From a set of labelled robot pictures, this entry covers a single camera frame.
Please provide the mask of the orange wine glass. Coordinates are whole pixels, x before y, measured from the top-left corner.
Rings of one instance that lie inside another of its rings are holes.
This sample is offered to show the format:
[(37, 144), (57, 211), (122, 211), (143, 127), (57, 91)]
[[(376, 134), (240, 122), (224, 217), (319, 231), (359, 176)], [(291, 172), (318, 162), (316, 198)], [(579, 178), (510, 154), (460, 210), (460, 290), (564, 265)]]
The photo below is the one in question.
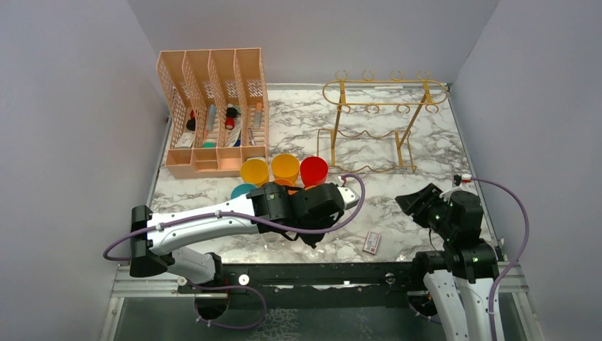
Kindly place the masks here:
[(296, 193), (296, 192), (297, 192), (297, 190), (296, 190), (296, 187), (297, 187), (297, 186), (296, 186), (296, 184), (294, 184), (294, 183), (290, 182), (288, 179), (284, 179), (284, 178), (277, 178), (277, 179), (275, 179), (273, 182), (274, 182), (274, 183), (276, 183), (276, 184), (278, 184), (278, 185), (285, 186), (285, 187), (286, 187), (286, 186), (288, 186), (288, 187), (291, 187), (291, 188), (292, 188), (292, 190), (288, 190), (288, 193), (289, 193), (290, 195), (292, 195), (292, 194), (294, 194), (294, 193)]

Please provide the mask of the clear wine glass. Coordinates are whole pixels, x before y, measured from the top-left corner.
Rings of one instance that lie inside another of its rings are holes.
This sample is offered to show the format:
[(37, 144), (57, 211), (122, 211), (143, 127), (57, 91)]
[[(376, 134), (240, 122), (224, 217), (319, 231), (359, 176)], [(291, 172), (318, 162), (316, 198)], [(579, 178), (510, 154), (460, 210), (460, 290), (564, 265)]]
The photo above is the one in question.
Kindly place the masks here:
[(302, 248), (302, 258), (308, 262), (320, 262), (324, 259), (325, 250), (321, 247), (311, 247), (304, 245)]
[(284, 249), (284, 238), (273, 232), (262, 234), (264, 249), (271, 254), (280, 253)]

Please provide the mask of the yellow wine glass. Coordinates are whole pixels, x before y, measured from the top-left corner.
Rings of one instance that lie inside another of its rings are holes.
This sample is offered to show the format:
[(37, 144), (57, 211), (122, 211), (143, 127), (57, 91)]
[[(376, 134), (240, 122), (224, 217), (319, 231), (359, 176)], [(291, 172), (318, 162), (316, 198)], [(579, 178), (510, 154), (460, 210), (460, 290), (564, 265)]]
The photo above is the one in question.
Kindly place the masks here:
[(289, 153), (278, 154), (270, 163), (273, 177), (296, 183), (300, 174), (300, 162), (296, 156)]
[(260, 188), (270, 180), (270, 171), (266, 160), (262, 158), (246, 160), (241, 166), (240, 176), (245, 183)]

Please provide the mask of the red wine glass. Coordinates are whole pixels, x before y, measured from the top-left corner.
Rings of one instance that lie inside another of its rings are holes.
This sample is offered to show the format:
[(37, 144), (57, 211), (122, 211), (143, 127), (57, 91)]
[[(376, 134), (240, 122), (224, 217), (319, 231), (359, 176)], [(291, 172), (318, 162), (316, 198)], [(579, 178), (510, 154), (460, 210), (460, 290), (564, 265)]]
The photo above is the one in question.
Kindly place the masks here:
[(305, 187), (325, 183), (328, 172), (327, 162), (318, 156), (310, 156), (300, 164), (300, 176)]

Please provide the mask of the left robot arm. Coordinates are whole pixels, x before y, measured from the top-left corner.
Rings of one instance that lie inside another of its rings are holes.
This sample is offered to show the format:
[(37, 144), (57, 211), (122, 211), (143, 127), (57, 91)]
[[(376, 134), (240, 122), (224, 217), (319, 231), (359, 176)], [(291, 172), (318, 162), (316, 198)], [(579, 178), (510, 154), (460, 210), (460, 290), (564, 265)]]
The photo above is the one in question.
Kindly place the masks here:
[(130, 275), (145, 278), (169, 272), (212, 292), (223, 282), (221, 260), (214, 253), (191, 250), (191, 244), (293, 232), (315, 247), (325, 234), (345, 226), (340, 219), (361, 201), (352, 189), (333, 183), (308, 190), (267, 183), (227, 202), (185, 212), (159, 214), (140, 205), (131, 211)]

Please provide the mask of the blue wine glass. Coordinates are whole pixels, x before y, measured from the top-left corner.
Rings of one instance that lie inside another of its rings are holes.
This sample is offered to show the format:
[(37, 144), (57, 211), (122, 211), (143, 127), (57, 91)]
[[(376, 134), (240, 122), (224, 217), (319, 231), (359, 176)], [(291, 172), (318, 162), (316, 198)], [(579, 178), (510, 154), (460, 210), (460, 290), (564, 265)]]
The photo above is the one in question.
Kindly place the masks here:
[(230, 199), (233, 200), (235, 198), (238, 198), (242, 195), (247, 195), (249, 194), (252, 190), (255, 190), (257, 188), (256, 185), (251, 184), (251, 183), (242, 183), (240, 185), (237, 185), (230, 194)]

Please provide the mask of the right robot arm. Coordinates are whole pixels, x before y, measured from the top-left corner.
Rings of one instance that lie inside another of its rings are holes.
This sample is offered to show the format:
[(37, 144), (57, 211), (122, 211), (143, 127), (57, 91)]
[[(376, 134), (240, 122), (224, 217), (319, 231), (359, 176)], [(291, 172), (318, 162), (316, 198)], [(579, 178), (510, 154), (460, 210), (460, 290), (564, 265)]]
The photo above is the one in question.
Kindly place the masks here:
[(494, 249), (481, 238), (483, 208), (479, 196), (462, 185), (443, 191), (429, 184), (399, 195), (404, 214), (443, 240), (443, 248), (418, 252), (410, 269), (411, 283), (427, 289), (448, 340), (504, 340)]

